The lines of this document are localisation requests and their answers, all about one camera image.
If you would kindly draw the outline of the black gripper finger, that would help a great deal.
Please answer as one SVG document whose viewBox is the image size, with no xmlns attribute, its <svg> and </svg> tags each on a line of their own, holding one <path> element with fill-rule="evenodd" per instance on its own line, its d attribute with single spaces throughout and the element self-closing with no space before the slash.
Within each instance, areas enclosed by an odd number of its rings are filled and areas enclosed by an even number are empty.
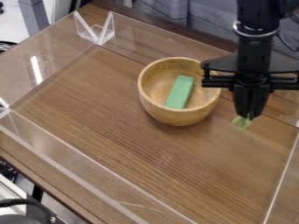
<svg viewBox="0 0 299 224">
<path fill-rule="evenodd" d="M 250 117 L 255 119 L 262 115 L 269 99 L 269 88 L 261 87 L 254 90 Z"/>
<path fill-rule="evenodd" d="M 251 93 L 247 88 L 234 87 L 234 103 L 238 115 L 250 118 Z"/>
</svg>

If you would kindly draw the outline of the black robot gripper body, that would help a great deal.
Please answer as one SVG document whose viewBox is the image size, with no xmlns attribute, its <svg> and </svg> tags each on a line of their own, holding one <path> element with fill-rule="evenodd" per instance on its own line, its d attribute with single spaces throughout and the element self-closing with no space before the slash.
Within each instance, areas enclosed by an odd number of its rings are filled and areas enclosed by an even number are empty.
<svg viewBox="0 0 299 224">
<path fill-rule="evenodd" d="M 241 37 L 238 50 L 201 63 L 206 88 L 258 88 L 265 84 L 270 90 L 299 90 L 299 61 L 273 51 L 273 38 Z"/>
</svg>

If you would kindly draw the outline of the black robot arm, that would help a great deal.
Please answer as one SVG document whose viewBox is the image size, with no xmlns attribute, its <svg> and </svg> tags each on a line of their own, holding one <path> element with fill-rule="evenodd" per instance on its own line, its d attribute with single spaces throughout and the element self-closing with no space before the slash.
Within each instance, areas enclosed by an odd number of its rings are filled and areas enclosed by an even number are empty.
<svg viewBox="0 0 299 224">
<path fill-rule="evenodd" d="M 202 85 L 229 89 L 237 114 L 250 120 L 262 115 L 272 93 L 299 90 L 299 60 L 273 50 L 281 20 L 297 9 L 299 0 L 238 0 L 238 49 L 201 63 Z"/>
</svg>

